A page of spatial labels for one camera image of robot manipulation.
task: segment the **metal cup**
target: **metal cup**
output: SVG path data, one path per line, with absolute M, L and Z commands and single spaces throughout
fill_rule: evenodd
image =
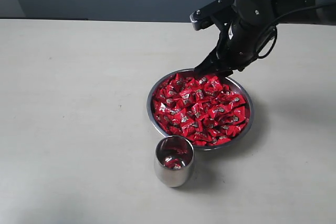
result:
M 167 186 L 182 186 L 194 170 L 193 145 L 182 136 L 164 138 L 156 147 L 154 170 Z

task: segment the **stainless steel bowl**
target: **stainless steel bowl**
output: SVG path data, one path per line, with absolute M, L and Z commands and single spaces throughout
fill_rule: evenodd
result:
M 159 85 L 165 81 L 166 79 L 170 78 L 171 76 L 175 75 L 176 73 L 180 73 L 182 76 L 184 77 L 192 77 L 194 75 L 193 69 L 183 69 L 183 70 L 179 70 L 179 71 L 175 71 L 172 72 L 170 74 L 167 74 L 166 76 L 162 77 L 151 89 L 149 95 L 148 95 L 148 99 L 147 99 L 147 113 L 148 116 L 152 122 L 152 124 L 154 125 L 154 127 L 157 129 L 157 131 L 159 131 L 161 133 L 161 135 L 163 135 L 164 137 L 169 136 L 169 134 L 167 134 L 156 122 L 156 120 L 154 119 L 153 113 L 154 113 L 154 108 L 153 108 L 153 103 L 152 103 L 152 98 L 153 98 L 153 93 L 156 91 L 156 89 L 159 87 Z M 239 93 L 243 96 L 243 98 L 246 101 L 245 107 L 246 107 L 246 118 L 248 118 L 248 123 L 247 125 L 244 127 L 243 131 L 239 133 L 239 135 L 237 135 L 236 137 L 234 137 L 230 142 L 225 143 L 225 144 L 221 144 L 221 145 L 215 145 L 215 146 L 197 146 L 197 145 L 193 145 L 195 150 L 201 150 L 201 151 L 210 151 L 210 150 L 215 150 L 215 149 L 219 149 L 225 146 L 229 146 L 237 141 L 239 141 L 240 139 L 242 139 L 246 133 L 250 130 L 252 123 L 253 123 L 253 119 L 254 119 L 254 107 L 253 107 L 253 103 L 251 100 L 251 97 L 248 95 L 248 93 L 246 92 L 246 90 L 236 81 L 234 81 L 232 78 L 230 77 L 222 77 L 221 78 L 221 82 L 223 84 L 227 84 L 230 86 L 231 90 L 235 93 Z

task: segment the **cup rim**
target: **cup rim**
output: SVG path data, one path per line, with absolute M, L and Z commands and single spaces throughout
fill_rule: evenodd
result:
M 184 166 L 184 167 L 182 167 L 181 169 L 171 169 L 171 168 L 168 168 L 168 167 L 165 167 L 160 161 L 159 161 L 159 158 L 157 157 L 158 155 L 158 146 L 164 141 L 164 140 L 167 140 L 167 139 L 169 139 L 169 138 L 173 138 L 173 137 L 178 137 L 178 138 L 182 138 L 183 140 L 185 140 L 187 143 L 188 143 L 188 145 L 191 147 L 191 150 L 192 150 L 192 152 L 193 152 L 193 157 L 192 157 L 192 159 L 190 160 L 190 162 L 186 165 L 186 166 Z M 158 163 L 160 164 L 160 166 L 161 167 L 163 167 L 163 168 L 165 168 L 165 169 L 167 169 L 167 170 L 173 170 L 173 171 L 179 171 L 179 170 L 184 170 L 184 169 L 186 169 L 186 168 L 188 168 L 193 162 L 194 162 L 194 159 L 195 159 L 195 150 L 194 150 L 194 147 L 193 147 L 193 145 L 192 145 L 192 143 L 186 138 L 186 137 L 183 137 L 183 136 L 179 136 L 179 135 L 170 135 L 170 136 L 167 136 L 167 137 L 165 137 L 165 138 L 163 138 L 163 139 L 161 139 L 159 142 L 158 142 L 158 144 L 156 145 L 156 148 L 155 148 L 155 158 L 156 158 L 156 160 L 158 161 Z

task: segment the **bowl rim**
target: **bowl rim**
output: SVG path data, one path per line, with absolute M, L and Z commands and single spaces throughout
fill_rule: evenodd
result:
M 146 103 L 146 108 L 147 108 L 147 113 L 148 116 L 150 118 L 151 123 L 153 124 L 153 126 L 156 128 L 156 130 L 158 132 L 161 133 L 161 135 L 163 135 L 164 137 L 168 137 L 171 136 L 169 134 L 167 134 L 156 122 L 154 115 L 152 113 L 152 98 L 153 98 L 153 93 L 154 91 L 157 89 L 157 87 L 160 85 L 160 83 L 162 83 L 164 80 L 166 80 L 168 77 L 173 76 L 177 73 L 181 73 L 181 72 L 189 72 L 189 71 L 194 71 L 193 68 L 186 68 L 186 69 L 181 69 L 181 70 L 177 70 L 174 72 L 171 72 L 167 75 L 165 75 L 164 77 L 162 77 L 160 80 L 158 80 L 155 85 L 152 87 L 152 89 L 149 92 L 148 98 L 147 98 L 147 103 Z M 220 145 L 214 145 L 214 146 L 197 146 L 197 145 L 193 145 L 194 150 L 200 150 L 200 151 L 212 151 L 212 150 L 217 150 L 220 149 L 222 147 L 228 147 L 234 143 L 236 143 L 238 140 L 240 140 L 241 138 L 243 138 L 246 133 L 251 129 L 253 120 L 254 120 L 254 105 L 252 102 L 252 99 L 250 97 L 250 95 L 247 93 L 247 91 L 244 89 L 244 87 L 242 85 L 240 85 L 238 82 L 236 82 L 234 79 L 230 78 L 230 77 L 226 77 L 229 81 L 231 81 L 234 85 L 236 85 L 237 87 L 239 87 L 242 92 L 244 93 L 244 95 L 247 98 L 247 103 L 249 104 L 250 107 L 250 117 L 248 120 L 247 125 L 244 127 L 243 131 L 240 132 L 237 136 L 235 136 L 230 142 L 224 143 L 224 144 L 220 144 Z

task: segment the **black cable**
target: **black cable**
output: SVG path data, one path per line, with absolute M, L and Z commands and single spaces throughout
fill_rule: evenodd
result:
M 290 12 L 287 12 L 285 14 L 282 14 L 281 16 L 277 17 L 276 19 L 274 19 L 271 23 L 269 23 L 259 34 L 256 43 L 254 45 L 254 49 L 253 49 L 253 55 L 255 56 L 255 58 L 257 59 L 264 59 L 266 58 L 271 51 L 273 50 L 274 46 L 275 46 L 275 42 L 276 40 L 273 42 L 270 50 L 264 55 L 264 56 L 259 56 L 259 53 L 257 52 L 257 47 L 258 47 L 258 42 L 260 41 L 261 37 L 265 34 L 265 32 L 274 25 L 277 25 L 278 21 L 288 15 L 291 15 L 293 13 L 298 13 L 298 12 L 304 12 L 306 10 L 314 10 L 314 9 L 319 9 L 319 8 L 324 8 L 324 7 L 329 7 L 329 6 L 333 6 L 336 5 L 336 3 L 329 3 L 329 4 L 321 4 L 321 5 L 314 5 L 314 6 L 308 6 L 308 7 L 304 7 L 304 8 L 300 8 L 300 9 L 296 9 L 296 10 L 292 10 Z

